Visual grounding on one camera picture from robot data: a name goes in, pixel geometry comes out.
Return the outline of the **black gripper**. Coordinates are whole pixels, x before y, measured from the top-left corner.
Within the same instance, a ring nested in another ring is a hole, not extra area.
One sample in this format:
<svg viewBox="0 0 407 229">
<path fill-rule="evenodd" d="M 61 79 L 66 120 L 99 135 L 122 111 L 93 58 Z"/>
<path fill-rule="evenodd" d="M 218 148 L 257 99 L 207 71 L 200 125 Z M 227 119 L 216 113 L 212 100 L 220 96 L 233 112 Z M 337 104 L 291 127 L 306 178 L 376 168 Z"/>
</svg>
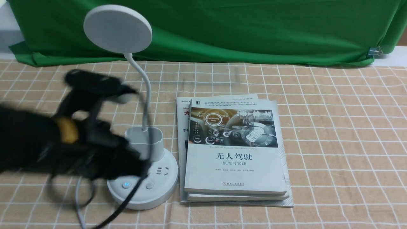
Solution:
<svg viewBox="0 0 407 229">
<path fill-rule="evenodd" d="M 131 144 L 129 137 L 111 131 L 111 124 L 96 119 L 86 128 L 75 172 L 91 181 L 115 180 L 124 176 L 147 178 L 150 168 L 150 131 L 141 133 L 144 142 L 140 147 Z"/>
</svg>

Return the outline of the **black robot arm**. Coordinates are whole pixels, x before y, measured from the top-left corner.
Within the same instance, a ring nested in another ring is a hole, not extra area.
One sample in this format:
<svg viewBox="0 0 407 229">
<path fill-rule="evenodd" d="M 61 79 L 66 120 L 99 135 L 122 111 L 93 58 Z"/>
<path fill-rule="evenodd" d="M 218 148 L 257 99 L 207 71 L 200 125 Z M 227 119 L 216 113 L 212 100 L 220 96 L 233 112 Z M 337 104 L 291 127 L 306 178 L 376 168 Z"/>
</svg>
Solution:
<svg viewBox="0 0 407 229">
<path fill-rule="evenodd" d="M 46 116 L 1 106 L 1 172 L 21 170 L 90 180 L 145 177 L 151 162 L 103 122 Z"/>
</svg>

